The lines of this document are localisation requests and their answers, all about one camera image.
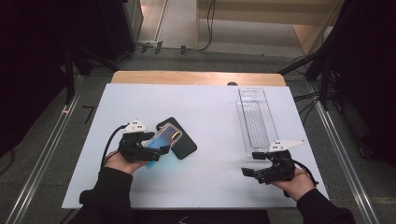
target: smartphone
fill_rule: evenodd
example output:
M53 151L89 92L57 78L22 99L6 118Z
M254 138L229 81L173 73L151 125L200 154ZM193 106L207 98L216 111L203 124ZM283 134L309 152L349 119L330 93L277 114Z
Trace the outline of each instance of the smartphone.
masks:
M183 135L183 133L171 123L166 123L153 137L149 140L145 147L158 148L172 147ZM155 161L149 162L146 166L153 166Z
M180 137L180 139L172 146L172 151L175 153L177 158L183 160L197 149L197 145L194 143L194 141L192 141L186 131L173 117L159 123L157 125L157 130L160 130L161 127L164 127L164 125L166 125L167 123L173 124L175 127L183 132L183 135Z

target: black cable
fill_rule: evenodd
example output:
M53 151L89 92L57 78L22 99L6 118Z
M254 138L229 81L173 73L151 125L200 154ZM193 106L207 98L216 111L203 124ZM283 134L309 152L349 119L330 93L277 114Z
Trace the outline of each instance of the black cable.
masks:
M64 224L66 222L66 220L72 215L72 213L75 211L76 209L72 209L70 210L66 216L64 217L64 219L62 219L62 221L59 224Z
M143 48L136 48L134 51L128 52L128 53L126 53L126 54L120 56L120 57L123 57L123 58L120 59L118 62L116 62L116 64L122 63L123 61L125 61L125 59L129 58L129 56L133 55L134 53L136 53L136 52L138 52L138 51L140 51L140 50L142 50L142 49L143 49ZM91 64L91 67L92 67L92 68L103 67L103 65L102 65L102 64Z
M318 96L318 94L319 94L318 91L314 91L314 92L308 93L306 95L294 96L293 100L294 100L294 102L298 102L298 101L301 101L301 100L304 100L307 98L311 98L312 96Z
M0 171L0 176L3 175L9 169L9 167L11 167L12 163L14 163L14 151L11 149L9 153L11 155L11 159L9 160L7 166L2 171Z
M313 101L311 101L311 103L309 103L309 104L306 105L302 110L300 110L300 111L298 112L298 114L301 115L309 106L311 106L311 105L315 102L315 100L317 100L317 99L314 99Z
M315 104L316 104L318 101L319 101L319 98L313 100L314 103L311 105L311 108L309 108L308 112L306 112L305 118L304 118L304 120L303 120L303 126L305 125L306 118L308 117L308 115L309 115L309 113L311 112L312 108L314 108Z
M207 15L206 15L206 23L207 23L207 29L209 31L209 40L207 41L207 44L205 47L203 47L202 49L177 49L177 48L163 48L163 47L152 47L152 46L142 46L139 45L140 47L143 47L142 49L173 49L173 50L194 50L194 51L202 51L202 50L206 50L207 48L209 48L209 46L212 44L212 37L213 37L213 20L215 18L215 9L216 9L216 0L212 0L212 2L210 3L210 7L209 10L207 11ZM210 11L212 11L212 17L211 19L209 19L210 16Z
M101 169L101 170L102 170L103 166L105 165L105 158L106 158L106 154L107 154L107 151L108 151L108 147L110 146L111 140L113 140L114 135L116 135L116 133L117 133L119 130L126 128L126 126L128 126L128 125L121 125L119 128L117 128L117 129L113 132L113 134L111 134L110 138L108 139L107 144L106 144L106 147L105 147L105 151L103 152L102 161L101 161L101 163L100 163L100 169Z
M119 153L119 151L116 151L115 153L113 153L111 156L108 156L105 161L103 162L103 165L106 164L106 162L108 161L108 159L112 158L114 155L116 155L117 153Z
M315 180L314 176L312 175L311 171L308 169L308 167L304 166L302 163L300 163L299 161L295 161L292 160L295 164L297 164L298 166L300 166L305 172L308 173L309 177L312 180L312 183L314 184L314 186L316 187L318 184L318 181Z
M291 62L291 64L294 64L294 62L295 62L297 59L303 58L303 57L305 58L304 55L301 55L301 56L298 56L298 57L294 58L293 61ZM294 71L296 71L297 73L299 73L299 74L301 74L301 75L305 75L305 72L300 72L299 70L297 70L297 68L294 69Z
M213 10L212 10L212 22L210 23L210 26L209 26L209 14L210 14L210 9L212 7L213 7ZM213 19L215 18L215 10L216 10L216 0L213 0L212 3L210 4L209 10L207 11L207 16L206 16L207 30L209 31L209 40L207 41L206 46L203 49L198 49L198 51L206 50L212 44Z

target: white table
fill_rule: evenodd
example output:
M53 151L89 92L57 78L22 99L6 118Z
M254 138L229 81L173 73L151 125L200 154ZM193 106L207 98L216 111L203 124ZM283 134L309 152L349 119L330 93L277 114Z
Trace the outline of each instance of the white table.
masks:
M92 189L106 142L113 131L139 118L155 131L155 125L175 117L198 149L180 161L170 152L151 167L135 172L131 188L132 208L149 209L251 209L294 207L281 189L260 185L242 175L241 167L262 169L269 161L246 156L236 110L235 86L108 84L93 120L63 208L80 208L79 194ZM305 164L328 197L288 87L264 88L280 139L305 140L290 151ZM116 149L119 132L110 150Z

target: transparent box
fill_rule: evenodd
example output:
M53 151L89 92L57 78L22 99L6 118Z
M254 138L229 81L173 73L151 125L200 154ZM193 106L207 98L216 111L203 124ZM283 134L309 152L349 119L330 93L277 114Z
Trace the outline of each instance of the transparent box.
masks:
M278 137L264 89L239 89L236 106L247 156L266 152Z

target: black sleeve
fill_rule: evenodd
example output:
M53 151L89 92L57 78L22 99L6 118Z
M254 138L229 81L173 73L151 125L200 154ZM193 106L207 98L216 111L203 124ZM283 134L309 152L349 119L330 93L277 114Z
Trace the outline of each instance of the black sleeve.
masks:
M133 177L122 171L103 168L91 190L79 196L82 208L70 223L128 223L132 222L129 192Z
M301 197L297 202L297 208L303 215L305 224L355 223L348 209L336 207L317 189L311 189Z

